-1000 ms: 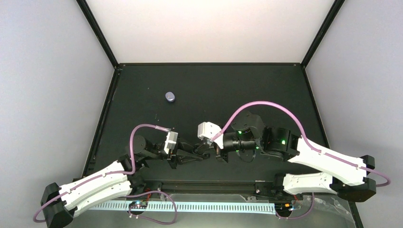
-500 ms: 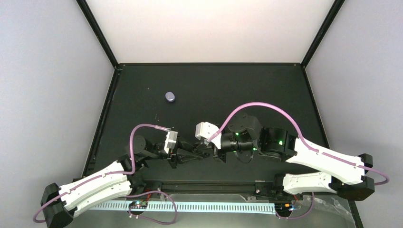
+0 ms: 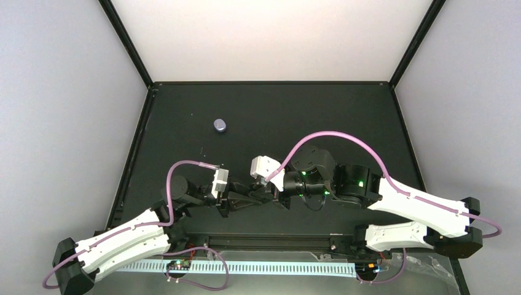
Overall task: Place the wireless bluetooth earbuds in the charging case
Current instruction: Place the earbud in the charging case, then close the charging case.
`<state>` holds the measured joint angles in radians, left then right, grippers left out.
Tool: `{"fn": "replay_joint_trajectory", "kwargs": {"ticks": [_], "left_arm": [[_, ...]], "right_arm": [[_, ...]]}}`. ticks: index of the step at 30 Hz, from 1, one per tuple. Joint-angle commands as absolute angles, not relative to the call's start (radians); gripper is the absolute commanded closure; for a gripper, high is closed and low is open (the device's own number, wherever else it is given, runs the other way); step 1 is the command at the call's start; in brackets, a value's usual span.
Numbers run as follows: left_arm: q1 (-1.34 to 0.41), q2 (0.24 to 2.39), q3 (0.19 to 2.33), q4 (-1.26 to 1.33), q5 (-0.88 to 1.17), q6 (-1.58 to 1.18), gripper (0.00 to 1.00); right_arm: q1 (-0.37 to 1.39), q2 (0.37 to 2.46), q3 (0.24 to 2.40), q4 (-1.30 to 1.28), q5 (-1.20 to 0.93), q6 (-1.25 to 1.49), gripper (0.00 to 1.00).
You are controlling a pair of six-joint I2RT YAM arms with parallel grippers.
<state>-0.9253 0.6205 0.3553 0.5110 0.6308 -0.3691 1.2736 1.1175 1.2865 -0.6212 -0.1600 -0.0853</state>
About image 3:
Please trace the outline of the black earbud charging case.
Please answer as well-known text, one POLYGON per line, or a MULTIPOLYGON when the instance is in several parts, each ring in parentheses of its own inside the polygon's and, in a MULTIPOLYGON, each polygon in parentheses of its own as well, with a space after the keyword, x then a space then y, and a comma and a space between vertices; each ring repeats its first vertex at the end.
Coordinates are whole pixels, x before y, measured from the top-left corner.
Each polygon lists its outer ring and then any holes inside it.
POLYGON ((267 192, 264 188, 260 188, 256 191, 251 191, 248 193, 248 196, 253 200, 260 203, 268 203, 273 199, 273 195, 271 192, 267 192))

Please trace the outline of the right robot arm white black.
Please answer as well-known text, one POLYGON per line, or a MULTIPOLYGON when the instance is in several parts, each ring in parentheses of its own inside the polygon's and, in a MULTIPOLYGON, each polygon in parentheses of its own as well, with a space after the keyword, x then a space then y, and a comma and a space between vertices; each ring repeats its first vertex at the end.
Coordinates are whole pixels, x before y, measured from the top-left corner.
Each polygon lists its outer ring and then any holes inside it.
POLYGON ((472 226, 480 213, 477 199, 445 200, 360 165, 337 163, 329 151, 304 145, 282 168, 265 160, 257 172, 271 185, 278 202, 290 197, 330 197, 345 207, 391 213, 406 222, 358 225, 350 240, 360 258, 398 248, 432 250, 453 258, 469 258, 483 247, 483 233, 472 226))

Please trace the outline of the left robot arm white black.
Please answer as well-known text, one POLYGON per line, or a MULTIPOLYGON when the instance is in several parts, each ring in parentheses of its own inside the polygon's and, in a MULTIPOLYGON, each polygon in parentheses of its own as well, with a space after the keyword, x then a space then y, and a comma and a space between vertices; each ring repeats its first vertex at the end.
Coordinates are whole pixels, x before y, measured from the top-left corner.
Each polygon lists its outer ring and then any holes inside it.
POLYGON ((85 294, 96 282, 133 262, 184 250, 192 254, 196 248, 188 246, 183 226, 191 207, 215 207, 226 217, 231 211, 263 205, 268 200, 258 184, 245 186, 229 177, 218 177, 207 186, 197 186, 175 176, 170 180, 168 200, 92 238, 62 240, 52 261, 56 288, 61 294, 85 294))

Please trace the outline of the lilac earbud charging case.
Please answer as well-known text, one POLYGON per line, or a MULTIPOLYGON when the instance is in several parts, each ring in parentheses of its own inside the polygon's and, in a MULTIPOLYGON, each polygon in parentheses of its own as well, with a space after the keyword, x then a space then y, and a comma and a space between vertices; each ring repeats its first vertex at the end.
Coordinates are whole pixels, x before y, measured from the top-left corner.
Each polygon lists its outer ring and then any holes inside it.
POLYGON ((227 124, 226 122, 221 119, 221 118, 218 118, 216 119, 214 122, 213 122, 213 126, 215 128, 215 130, 219 133, 223 133, 227 130, 227 124))

